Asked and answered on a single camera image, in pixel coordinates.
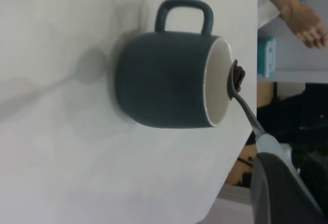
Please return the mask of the bystander bare hand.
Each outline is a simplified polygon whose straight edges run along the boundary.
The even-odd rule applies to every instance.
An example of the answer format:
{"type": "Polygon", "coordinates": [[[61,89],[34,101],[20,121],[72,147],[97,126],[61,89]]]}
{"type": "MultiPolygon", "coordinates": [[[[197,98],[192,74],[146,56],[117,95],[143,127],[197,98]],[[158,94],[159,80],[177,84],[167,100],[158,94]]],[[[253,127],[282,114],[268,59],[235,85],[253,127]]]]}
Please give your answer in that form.
{"type": "Polygon", "coordinates": [[[327,27],[317,16],[295,20],[294,33],[308,48],[327,48],[327,27]]]}

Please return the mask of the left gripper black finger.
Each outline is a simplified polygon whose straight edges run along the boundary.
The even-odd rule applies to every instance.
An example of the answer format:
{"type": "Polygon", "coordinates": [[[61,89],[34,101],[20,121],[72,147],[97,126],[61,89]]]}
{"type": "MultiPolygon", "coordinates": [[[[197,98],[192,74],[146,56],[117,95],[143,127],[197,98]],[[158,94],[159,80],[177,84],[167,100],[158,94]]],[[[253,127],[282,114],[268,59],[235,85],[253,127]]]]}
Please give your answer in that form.
{"type": "Polygon", "coordinates": [[[254,223],[327,223],[285,163],[274,154],[257,154],[250,194],[254,223]]]}

